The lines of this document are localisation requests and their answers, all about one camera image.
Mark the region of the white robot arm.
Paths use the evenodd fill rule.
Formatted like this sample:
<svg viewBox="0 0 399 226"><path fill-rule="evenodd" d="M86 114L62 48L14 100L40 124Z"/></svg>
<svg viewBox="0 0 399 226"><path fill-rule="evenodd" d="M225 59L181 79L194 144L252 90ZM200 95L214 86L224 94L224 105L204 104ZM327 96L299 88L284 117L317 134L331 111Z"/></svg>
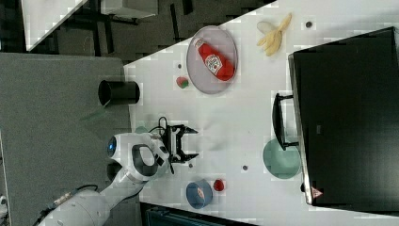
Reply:
<svg viewBox="0 0 399 226"><path fill-rule="evenodd" d="M107 155L119 167L112 183L102 191L80 186L40 212L33 226L103 226L111 210L133 198L145 184L173 171L174 163L195 158L182 150L182 137L196 131L183 124L157 126L146 133L111 137Z"/></svg>

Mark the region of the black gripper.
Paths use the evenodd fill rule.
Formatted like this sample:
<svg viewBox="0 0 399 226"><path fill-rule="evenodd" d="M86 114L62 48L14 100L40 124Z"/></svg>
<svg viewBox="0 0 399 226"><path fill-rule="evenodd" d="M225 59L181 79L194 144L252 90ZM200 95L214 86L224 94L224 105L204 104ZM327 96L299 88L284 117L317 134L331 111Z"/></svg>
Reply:
<svg viewBox="0 0 399 226"><path fill-rule="evenodd" d="M168 125L165 132L165 146L169 152L170 163L185 163L198 156L197 153L186 154L182 151L181 138L183 134L198 134L199 132L188 126Z"/></svg>

